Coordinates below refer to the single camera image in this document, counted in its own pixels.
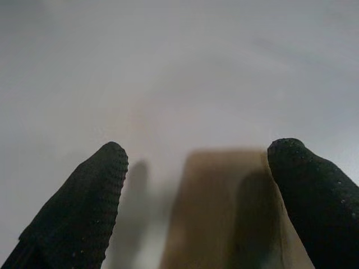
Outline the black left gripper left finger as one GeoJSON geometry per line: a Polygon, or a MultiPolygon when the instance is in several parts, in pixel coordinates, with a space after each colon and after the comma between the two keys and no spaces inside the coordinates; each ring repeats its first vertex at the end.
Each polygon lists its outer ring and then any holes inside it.
{"type": "Polygon", "coordinates": [[[2,268],[101,268],[127,171],[125,150],[104,144],[43,205],[2,268]]]}

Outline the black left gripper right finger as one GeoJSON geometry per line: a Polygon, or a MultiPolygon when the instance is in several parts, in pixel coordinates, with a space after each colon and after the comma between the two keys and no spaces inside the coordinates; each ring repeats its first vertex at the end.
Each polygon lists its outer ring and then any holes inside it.
{"type": "Polygon", "coordinates": [[[358,268],[358,186],[300,140],[267,149],[289,219],[315,268],[358,268]]]}

